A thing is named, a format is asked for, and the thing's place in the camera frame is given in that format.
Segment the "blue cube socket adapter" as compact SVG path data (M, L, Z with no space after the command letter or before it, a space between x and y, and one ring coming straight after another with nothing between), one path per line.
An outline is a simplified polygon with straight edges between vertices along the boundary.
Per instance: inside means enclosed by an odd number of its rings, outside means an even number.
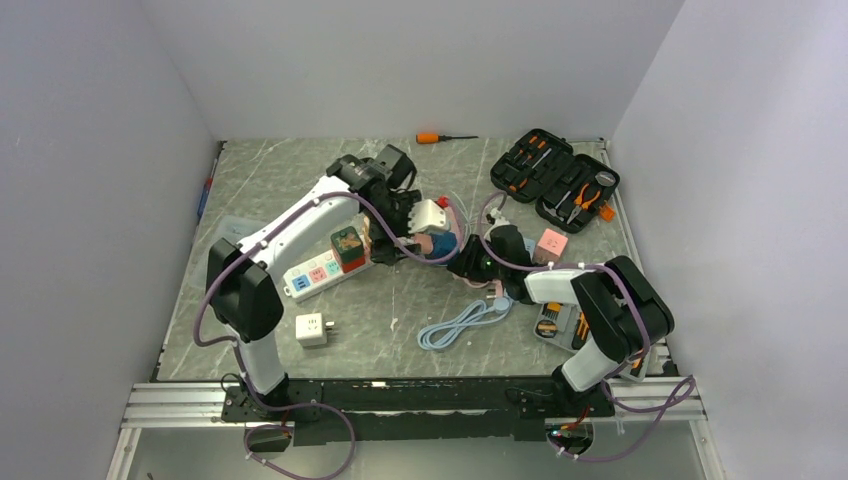
M448 263L455 255L458 248L458 239L453 232L430 234L434 240L433 258L440 264Z

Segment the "pink cube socket adapter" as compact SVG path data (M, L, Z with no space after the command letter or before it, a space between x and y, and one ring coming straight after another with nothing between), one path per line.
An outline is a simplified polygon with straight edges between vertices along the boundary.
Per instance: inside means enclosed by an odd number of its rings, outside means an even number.
M545 229L536 242L532 261L540 265L557 263L562 257L567 243L568 237L566 235L552 229Z

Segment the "grey tool case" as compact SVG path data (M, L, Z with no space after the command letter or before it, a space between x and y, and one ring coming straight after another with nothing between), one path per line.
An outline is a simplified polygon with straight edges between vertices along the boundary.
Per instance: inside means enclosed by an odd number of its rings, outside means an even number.
M554 338L542 338L535 333L537 322L543 319L556 323L558 333ZM583 312L573 304L559 303L545 303L541 306L533 327L533 333L538 339L571 354L582 348L591 337ZM648 376L659 376L664 373L663 364L660 360L658 349L652 348L645 358L634 361L631 368L620 372L618 377L630 381L642 381Z

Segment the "white power strip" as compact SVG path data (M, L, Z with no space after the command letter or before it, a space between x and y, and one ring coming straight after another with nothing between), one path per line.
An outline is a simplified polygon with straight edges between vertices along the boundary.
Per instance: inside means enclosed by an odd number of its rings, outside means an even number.
M344 272L334 252L327 250L289 268L282 277L282 292L293 301L300 303L373 266L374 264L365 255L361 265L349 272Z

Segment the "black tool case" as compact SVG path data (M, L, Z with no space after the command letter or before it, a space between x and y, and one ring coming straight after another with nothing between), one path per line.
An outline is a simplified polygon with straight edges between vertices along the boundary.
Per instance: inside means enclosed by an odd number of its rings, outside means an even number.
M543 219L567 233L584 230L598 217L612 221L611 204L621 177L594 157L578 153L563 137L535 128L521 136L490 169L492 184L513 200L532 204ZM582 186L603 188L600 197L572 223L567 218Z

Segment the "clear plastic screw box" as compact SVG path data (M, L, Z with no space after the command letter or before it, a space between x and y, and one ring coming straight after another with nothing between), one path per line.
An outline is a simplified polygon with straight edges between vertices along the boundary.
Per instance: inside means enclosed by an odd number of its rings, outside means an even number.
M219 239L226 239L232 244L236 244L239 240L257 232L264 226L261 221L237 217L233 215L224 216L216 230L209 236L212 243ZM206 285L208 255L211 246L208 245L199 256L198 263L193 267L189 277L188 284L191 287L204 289Z

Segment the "white cube socket adapter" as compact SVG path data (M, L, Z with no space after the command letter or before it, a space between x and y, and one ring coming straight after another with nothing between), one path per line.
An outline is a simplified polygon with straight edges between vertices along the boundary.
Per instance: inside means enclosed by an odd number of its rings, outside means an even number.
M325 321L321 313L298 315L295 318L295 338L303 348L323 346L328 343L329 334L335 323Z

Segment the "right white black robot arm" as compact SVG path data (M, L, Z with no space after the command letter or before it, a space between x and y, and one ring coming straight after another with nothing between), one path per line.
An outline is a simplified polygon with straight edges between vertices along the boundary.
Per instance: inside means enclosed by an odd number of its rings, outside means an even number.
M578 307L589 338L554 371L558 382L550 391L564 415L578 413L589 402L589 390L675 328L669 307L630 257L543 266L531 259L514 225L495 227L488 238L471 235L447 268L474 283L499 281L521 303Z

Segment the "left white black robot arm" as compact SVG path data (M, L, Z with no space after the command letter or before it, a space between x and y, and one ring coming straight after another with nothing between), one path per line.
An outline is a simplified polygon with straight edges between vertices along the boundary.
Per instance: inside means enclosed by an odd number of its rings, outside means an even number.
M253 386L248 407L261 419L279 417L291 402L275 339L284 316L279 276L314 244L328 239L334 227L359 213L369 221L371 260L395 264L402 256L395 242L409 236L409 215L422 199L412 187L416 174L413 161L393 145L374 158L345 155L266 227L211 247L204 306L232 335L240 368Z

